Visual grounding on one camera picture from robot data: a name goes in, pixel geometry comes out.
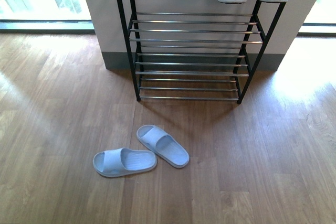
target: sunlight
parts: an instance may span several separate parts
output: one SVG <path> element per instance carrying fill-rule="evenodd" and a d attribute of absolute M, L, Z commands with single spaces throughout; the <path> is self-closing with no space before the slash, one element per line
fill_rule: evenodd
<path fill-rule="evenodd" d="M 330 50 L 336 39 L 296 38 L 275 75 L 275 89 L 302 99 L 328 82 L 336 82 L 336 57 Z"/>

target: shoe rack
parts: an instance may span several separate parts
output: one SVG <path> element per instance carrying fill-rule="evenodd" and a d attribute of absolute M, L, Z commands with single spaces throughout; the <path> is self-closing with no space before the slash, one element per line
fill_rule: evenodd
<path fill-rule="evenodd" d="M 265 32 L 258 13 L 268 3 L 259 0 L 243 14 L 176 12 L 174 6 L 171 12 L 138 12 L 137 1 L 117 0 L 136 99 L 238 104 L 286 5 L 277 3 Z M 125 7 L 130 9 L 129 19 Z M 259 51 L 253 64 L 250 46 Z"/>

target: wall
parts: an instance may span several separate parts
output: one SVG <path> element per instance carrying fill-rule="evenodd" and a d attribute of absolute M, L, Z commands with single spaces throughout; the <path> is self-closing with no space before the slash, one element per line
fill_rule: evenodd
<path fill-rule="evenodd" d="M 249 0 L 244 5 L 227 5 L 216 0 L 137 0 L 137 7 L 138 11 L 146 11 L 148 6 L 156 8 L 157 11 L 165 11 L 174 6 L 175 10 L 185 12 L 248 13 L 253 6 L 253 1 Z M 289 0 L 287 3 L 265 52 L 268 57 L 272 58 L 274 56 L 277 58 L 275 60 L 276 65 L 280 64 L 315 1 Z M 116 0 L 87 0 L 87 4 L 101 51 L 105 59 L 110 59 L 106 61 L 108 63 L 107 67 L 126 66 L 124 63 L 127 61 L 123 54 L 126 49 Z M 276 8 L 276 4 L 264 4 L 262 6 L 259 16 L 265 27 L 270 24 Z M 251 52 L 257 53 L 257 49 L 251 48 Z"/>

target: shoe rack frame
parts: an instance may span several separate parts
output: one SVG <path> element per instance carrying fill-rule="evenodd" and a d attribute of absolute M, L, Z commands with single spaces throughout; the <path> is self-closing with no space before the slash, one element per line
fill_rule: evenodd
<path fill-rule="evenodd" d="M 265 32 L 258 13 L 262 2 L 256 0 L 250 14 L 221 14 L 221 13 L 153 13 L 137 12 L 135 0 L 129 0 L 131 15 L 127 20 L 124 0 L 117 0 L 121 19 L 122 31 L 128 54 L 128 60 L 134 84 L 137 101 L 141 99 L 179 99 L 179 100 L 212 100 L 236 101 L 240 104 L 258 68 L 260 60 L 266 50 L 274 28 L 281 16 L 286 2 L 278 3 L 273 20 Z M 152 20 L 152 17 L 165 17 L 168 20 Z M 202 17 L 208 20 L 190 21 L 189 18 Z M 213 17 L 230 18 L 231 21 L 214 21 Z M 245 17 L 245 22 L 232 22 L 232 18 Z M 142 28 L 142 24 L 153 28 Z M 157 24 L 191 25 L 192 29 L 157 29 Z M 207 25 L 234 25 L 245 27 L 241 30 L 204 29 Z M 173 38 L 159 39 L 142 38 L 142 34 L 156 35 L 164 33 Z M 176 34 L 185 34 L 182 39 L 175 39 Z M 194 39 L 195 34 L 226 34 L 229 38 L 233 34 L 241 34 L 243 39 Z M 260 40 L 251 40 L 252 34 L 259 35 Z M 260 47 L 253 65 L 250 64 L 247 45 Z M 209 50 L 209 53 L 199 53 L 194 50 Z"/>

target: metal rod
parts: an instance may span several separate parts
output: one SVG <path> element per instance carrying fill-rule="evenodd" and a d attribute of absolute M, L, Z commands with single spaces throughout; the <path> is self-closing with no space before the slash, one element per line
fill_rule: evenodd
<path fill-rule="evenodd" d="M 238 98 L 207 98 L 207 97 L 150 97 L 140 96 L 141 99 L 168 99 L 168 100 L 197 100 L 197 101 L 238 101 Z"/>
<path fill-rule="evenodd" d="M 146 13 L 137 12 L 138 15 L 180 15 L 180 16 L 223 16 L 223 17 L 252 17 L 252 14 L 235 14 L 235 13 Z"/>
<path fill-rule="evenodd" d="M 219 64 L 219 63 L 173 63 L 173 62 L 136 62 L 139 65 L 158 65 L 158 66 L 196 66 L 196 67 L 247 67 L 248 65 Z"/>
<path fill-rule="evenodd" d="M 134 23 L 158 24 L 198 24 L 198 25 L 256 25 L 256 22 L 217 22 L 217 21 L 175 21 L 175 20 L 133 20 Z"/>
<path fill-rule="evenodd" d="M 243 41 L 243 40 L 210 40 L 210 39 L 130 39 L 130 41 L 145 42 L 186 42 L 186 43 L 226 43 L 226 44 L 262 44 L 262 41 Z"/>
<path fill-rule="evenodd" d="M 169 81 L 169 82 L 210 82 L 210 83 L 235 83 L 234 80 L 205 80 L 205 79 L 159 79 L 142 78 L 142 81 Z"/>
<path fill-rule="evenodd" d="M 210 92 L 236 92 L 237 89 L 202 89 L 202 88 L 164 88 L 164 87 L 141 87 L 143 90 L 172 90 L 172 91 L 210 91 Z"/>
<path fill-rule="evenodd" d="M 165 29 L 130 29 L 133 32 L 156 33 L 195 33 L 195 34 L 260 34 L 259 31 L 223 31 L 223 30 L 165 30 Z"/>
<path fill-rule="evenodd" d="M 149 48 L 206 48 L 206 49 L 240 49 L 240 47 L 206 47 L 206 46 L 166 46 L 166 45 L 141 45 L 141 47 Z"/>
<path fill-rule="evenodd" d="M 141 56 L 177 56 L 177 57 L 216 57 L 216 58 L 244 58 L 245 55 L 232 55 L 229 53 L 194 53 L 194 54 L 171 54 L 171 53 L 163 53 L 163 54 L 152 54 L 152 53 L 142 53 L 139 54 Z"/>
<path fill-rule="evenodd" d="M 136 74 L 163 74 L 163 75 L 178 75 L 178 76 L 239 76 L 248 77 L 245 73 L 231 73 L 231 72 L 203 72 L 203 71 L 137 71 Z"/>

